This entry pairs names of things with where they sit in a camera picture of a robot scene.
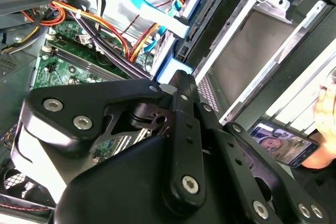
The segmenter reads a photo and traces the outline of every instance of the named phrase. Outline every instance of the power supply cable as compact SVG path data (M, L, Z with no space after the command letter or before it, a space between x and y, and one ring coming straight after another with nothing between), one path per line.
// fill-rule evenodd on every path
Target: power supply cable
M71 6L82 10L78 0L64 0L68 2ZM132 78L146 78L149 79L150 75L143 69L131 63L128 59L124 58L117 51L110 48L109 44L100 36L98 31L95 30L86 20L76 17L72 14L74 19L83 28L83 30L91 37L91 39L99 46L99 48L105 53L105 55L122 71L128 74Z

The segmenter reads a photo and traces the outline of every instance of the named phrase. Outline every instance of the silver screw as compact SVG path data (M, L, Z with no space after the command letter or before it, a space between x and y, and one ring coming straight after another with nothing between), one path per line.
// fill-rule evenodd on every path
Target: silver screw
M74 121L74 126L80 130L89 130L92 128L92 121L84 115L79 115L75 117Z
M208 112L212 111L211 107L208 104L203 105L203 108Z
M157 90L158 90L158 89L157 89L156 87L154 87L154 86L149 86L149 89L152 90L153 92L157 92Z
M299 204L298 205L300 212L307 218L310 218L310 211L303 205Z
M47 99L43 102L43 107L46 110L57 112L63 109L63 104L57 99Z
M186 95L181 94L181 97L186 101L188 100L188 97Z
M236 131L236 132L241 132L242 130L237 126L237 125L233 125L233 129Z
M321 212L320 209L318 209L317 206L315 206L315 205L311 205L311 209L313 210L314 214L315 214L317 217L319 217L319 218L321 218L321 219L323 218L323 213Z
M255 200L253 201L253 208L254 211L264 220L268 219L268 211L266 207L259 201Z
M183 188L188 191L190 194L197 194L198 193L198 183L197 181L191 176L184 176L182 178L182 185Z

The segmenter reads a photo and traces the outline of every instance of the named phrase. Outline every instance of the cable tie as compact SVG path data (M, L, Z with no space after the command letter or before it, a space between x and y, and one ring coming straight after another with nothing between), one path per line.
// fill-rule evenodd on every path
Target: cable tie
M81 12L82 12L81 9L77 9L76 15L75 15L76 19L80 19L82 17Z

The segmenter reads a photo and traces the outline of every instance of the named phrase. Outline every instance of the connector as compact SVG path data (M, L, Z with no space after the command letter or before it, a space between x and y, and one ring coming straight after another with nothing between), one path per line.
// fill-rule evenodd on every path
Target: connector
M50 46L48 46L48 45L46 45L46 46L42 46L42 47L41 47L41 51L42 51L42 52L51 52L51 51L52 51L52 48L51 48Z
M55 40L56 36L55 35L51 35L51 34L45 34L45 38L46 38L46 40Z

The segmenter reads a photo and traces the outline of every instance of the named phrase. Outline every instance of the finger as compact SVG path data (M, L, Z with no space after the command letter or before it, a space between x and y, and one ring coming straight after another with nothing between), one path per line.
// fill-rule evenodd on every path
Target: finger
M319 96L317 98L316 106L315 106L315 124L318 130L321 129L323 124L323 101L326 96L326 89L323 88L320 90Z
M328 129L332 129L334 126L334 105L336 98L336 85L328 85L326 95L323 99L323 125Z

